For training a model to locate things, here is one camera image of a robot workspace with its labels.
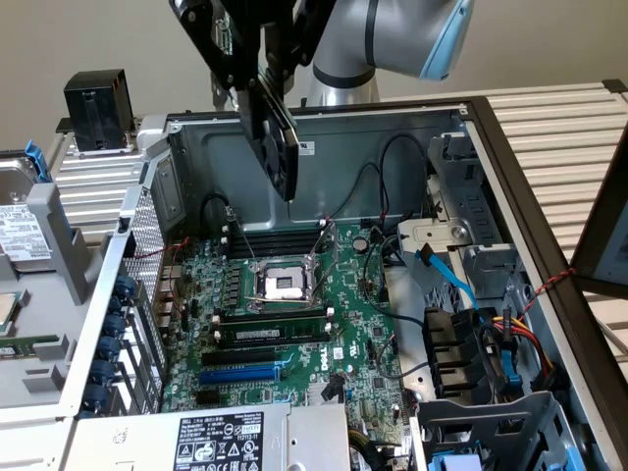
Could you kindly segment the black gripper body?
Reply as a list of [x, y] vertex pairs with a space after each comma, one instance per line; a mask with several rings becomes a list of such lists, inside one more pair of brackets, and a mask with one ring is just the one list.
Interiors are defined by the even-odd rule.
[[235, 21], [246, 59], [258, 59], [261, 33], [264, 33], [265, 57], [269, 64], [280, 64], [288, 54], [288, 40], [293, 26], [293, 1], [240, 1]]

